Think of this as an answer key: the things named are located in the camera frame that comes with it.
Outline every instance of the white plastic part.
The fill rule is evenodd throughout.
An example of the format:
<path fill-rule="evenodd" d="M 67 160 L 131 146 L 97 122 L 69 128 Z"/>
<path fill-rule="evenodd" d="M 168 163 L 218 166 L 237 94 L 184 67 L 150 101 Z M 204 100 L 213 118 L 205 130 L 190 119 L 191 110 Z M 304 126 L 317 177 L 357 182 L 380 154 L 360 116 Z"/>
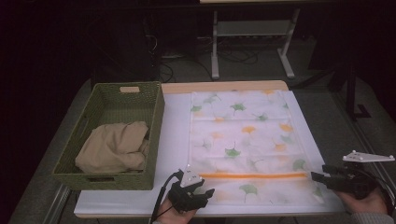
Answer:
<path fill-rule="evenodd" d="M 187 168 L 184 171 L 180 186 L 182 188 L 186 188 L 188 186 L 201 182 L 201 180 L 202 178 L 191 169 L 191 166 L 189 164 L 187 164 Z"/>
<path fill-rule="evenodd" d="M 390 156 L 378 156 L 374 154 L 352 151 L 349 155 L 343 157 L 343 161 L 356 161 L 356 162 L 373 162 L 373 161 L 395 161 L 395 158 Z"/>

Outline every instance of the hand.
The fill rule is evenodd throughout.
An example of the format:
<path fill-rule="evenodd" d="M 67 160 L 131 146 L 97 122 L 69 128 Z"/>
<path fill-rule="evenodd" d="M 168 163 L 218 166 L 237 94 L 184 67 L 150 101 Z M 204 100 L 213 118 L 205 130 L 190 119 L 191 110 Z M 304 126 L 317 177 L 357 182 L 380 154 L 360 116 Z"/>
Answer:
<path fill-rule="evenodd" d="M 366 198 L 361 200 L 355 199 L 355 196 L 350 193 L 340 191 L 334 191 L 334 193 L 344 201 L 352 213 L 388 213 L 385 200 L 379 188 L 376 188 Z"/>
<path fill-rule="evenodd" d="M 169 209 L 171 206 L 171 201 L 169 201 L 168 197 L 166 197 L 163 203 L 160 205 L 158 215 Z M 197 210 L 192 210 L 180 214 L 175 208 L 171 208 L 169 211 L 160 215 L 157 218 L 157 221 L 160 221 L 162 224 L 187 224 L 192 219 L 192 217 L 195 216 L 196 212 Z"/>

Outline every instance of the beige cloth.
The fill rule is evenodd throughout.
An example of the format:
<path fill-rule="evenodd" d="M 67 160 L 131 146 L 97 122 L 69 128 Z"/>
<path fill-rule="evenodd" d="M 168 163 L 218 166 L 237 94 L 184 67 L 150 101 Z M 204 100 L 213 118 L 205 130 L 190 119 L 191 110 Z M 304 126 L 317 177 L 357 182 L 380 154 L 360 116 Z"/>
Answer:
<path fill-rule="evenodd" d="M 92 130 L 76 157 L 84 173 L 119 173 L 143 170 L 149 150 L 144 121 L 105 124 Z"/>

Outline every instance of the metal stand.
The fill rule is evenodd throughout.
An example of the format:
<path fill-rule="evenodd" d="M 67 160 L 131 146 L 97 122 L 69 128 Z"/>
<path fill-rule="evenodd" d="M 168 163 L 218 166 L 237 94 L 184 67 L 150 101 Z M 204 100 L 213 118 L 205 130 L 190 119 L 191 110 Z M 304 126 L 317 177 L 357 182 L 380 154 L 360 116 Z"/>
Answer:
<path fill-rule="evenodd" d="M 358 118 L 370 118 L 370 114 L 367 112 L 364 105 L 358 105 L 358 109 L 361 111 L 355 113 L 355 86 L 356 86 L 356 73 L 355 68 L 350 65 L 350 71 L 347 74 L 347 86 L 346 86 L 346 112 L 353 121 Z"/>
<path fill-rule="evenodd" d="M 291 20 L 281 21 L 218 21 L 218 12 L 213 14 L 212 78 L 219 79 L 218 36 L 234 35 L 284 35 L 285 44 L 278 49 L 278 55 L 288 78 L 294 78 L 288 57 L 286 56 L 300 9 L 293 12 Z"/>
<path fill-rule="evenodd" d="M 296 27 L 296 23 L 297 23 L 299 14 L 300 14 L 300 9 L 295 9 L 294 13 L 293 13 L 293 17 L 291 18 L 291 21 L 290 21 L 288 32 L 286 33 L 286 42 L 281 49 L 277 50 L 277 53 L 279 54 L 280 61 L 283 64 L 283 68 L 285 69 L 286 76 L 288 78 L 294 78 L 294 73 L 293 73 L 293 70 L 291 69 L 288 57 L 286 56 L 286 53 L 288 52 L 290 41 L 293 36 L 294 28 Z"/>

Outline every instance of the orange stripe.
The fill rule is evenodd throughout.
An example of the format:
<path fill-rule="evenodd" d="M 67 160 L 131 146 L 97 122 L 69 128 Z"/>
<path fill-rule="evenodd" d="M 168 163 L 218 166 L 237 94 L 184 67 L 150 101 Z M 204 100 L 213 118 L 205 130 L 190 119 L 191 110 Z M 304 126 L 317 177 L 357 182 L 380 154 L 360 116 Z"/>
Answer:
<path fill-rule="evenodd" d="M 278 174 L 278 175 L 262 175 L 262 174 L 200 174 L 203 178 L 265 178 L 265 179 L 277 179 L 277 178 L 293 178 L 293 177 L 307 177 L 306 173 L 295 173 L 295 174 Z"/>

